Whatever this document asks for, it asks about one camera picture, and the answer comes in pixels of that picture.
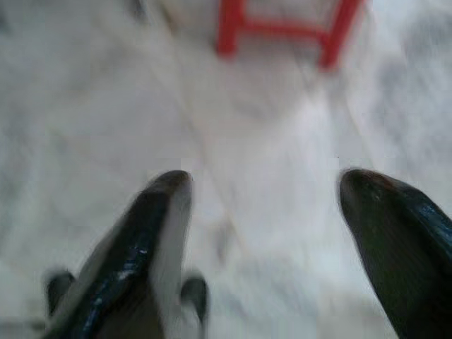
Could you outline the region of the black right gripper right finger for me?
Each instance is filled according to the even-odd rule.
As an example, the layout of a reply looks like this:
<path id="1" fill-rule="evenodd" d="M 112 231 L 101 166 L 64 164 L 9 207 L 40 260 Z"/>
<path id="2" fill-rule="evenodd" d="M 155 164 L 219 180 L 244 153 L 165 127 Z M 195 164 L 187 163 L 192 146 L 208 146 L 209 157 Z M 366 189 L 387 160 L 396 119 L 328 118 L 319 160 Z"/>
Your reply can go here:
<path id="1" fill-rule="evenodd" d="M 367 169 L 339 183 L 343 217 L 400 339 L 452 339 L 452 219 L 419 189 Z"/>

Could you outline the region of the red plastic stool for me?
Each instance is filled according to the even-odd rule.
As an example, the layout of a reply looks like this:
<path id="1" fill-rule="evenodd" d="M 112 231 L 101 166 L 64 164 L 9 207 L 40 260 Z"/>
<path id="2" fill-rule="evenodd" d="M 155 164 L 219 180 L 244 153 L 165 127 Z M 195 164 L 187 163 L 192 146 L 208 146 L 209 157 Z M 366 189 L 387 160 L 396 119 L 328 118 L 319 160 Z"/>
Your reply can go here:
<path id="1" fill-rule="evenodd" d="M 310 39 L 317 42 L 321 48 L 319 66 L 333 69 L 365 1 L 338 0 L 332 23 L 322 28 L 308 23 L 249 17 L 246 14 L 247 0 L 220 0 L 217 53 L 222 57 L 234 55 L 238 39 L 243 33 Z"/>

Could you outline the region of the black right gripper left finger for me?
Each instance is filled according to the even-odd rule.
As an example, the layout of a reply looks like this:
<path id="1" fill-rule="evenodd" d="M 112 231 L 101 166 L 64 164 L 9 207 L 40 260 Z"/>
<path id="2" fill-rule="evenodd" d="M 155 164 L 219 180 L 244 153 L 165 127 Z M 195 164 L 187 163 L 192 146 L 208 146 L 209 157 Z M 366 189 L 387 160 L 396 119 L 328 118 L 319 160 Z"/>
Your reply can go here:
<path id="1" fill-rule="evenodd" d="M 191 199 L 188 172 L 154 178 L 77 277 L 51 277 L 42 339 L 204 339 L 204 279 L 182 275 Z"/>

